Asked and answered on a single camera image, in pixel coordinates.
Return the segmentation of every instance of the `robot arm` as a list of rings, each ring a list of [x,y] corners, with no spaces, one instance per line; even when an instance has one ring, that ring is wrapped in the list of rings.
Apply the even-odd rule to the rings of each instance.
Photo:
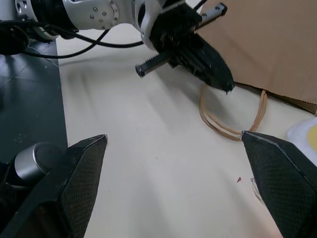
[[[152,27],[162,12],[184,0],[15,0],[18,15],[24,20],[47,22],[66,30],[107,30],[121,24],[132,24],[141,32],[142,41],[153,49]],[[42,41],[58,35],[34,28]]]
[[[157,57],[136,66],[140,77],[168,63],[171,67],[185,67],[191,74],[215,88],[228,92],[234,87],[230,69],[220,54],[196,34],[201,27],[226,14],[227,7],[223,3],[199,15],[196,8],[192,9],[185,0],[5,1],[12,1],[19,19],[33,21],[28,24],[57,26],[64,32],[66,30],[66,35],[59,31],[65,39],[71,39],[69,35],[74,36],[73,33],[80,30],[109,30],[121,23],[132,24],[140,32],[143,43],[159,53]],[[3,19],[2,15],[0,11],[0,20],[8,20]],[[0,54],[22,53],[27,38],[49,42],[59,36],[53,28],[11,27],[1,27],[0,24],[0,34],[4,32],[4,37],[0,39]]]

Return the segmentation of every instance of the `gray floor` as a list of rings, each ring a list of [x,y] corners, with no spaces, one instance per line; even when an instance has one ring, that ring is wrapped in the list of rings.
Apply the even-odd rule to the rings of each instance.
[[[55,43],[33,47],[56,55]],[[0,56],[0,160],[41,141],[67,148],[58,67],[25,55]]]

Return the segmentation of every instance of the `yellow object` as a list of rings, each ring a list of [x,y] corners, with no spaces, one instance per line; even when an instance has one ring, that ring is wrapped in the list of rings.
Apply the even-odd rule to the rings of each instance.
[[[310,128],[307,133],[307,140],[313,150],[317,152],[317,125]]]

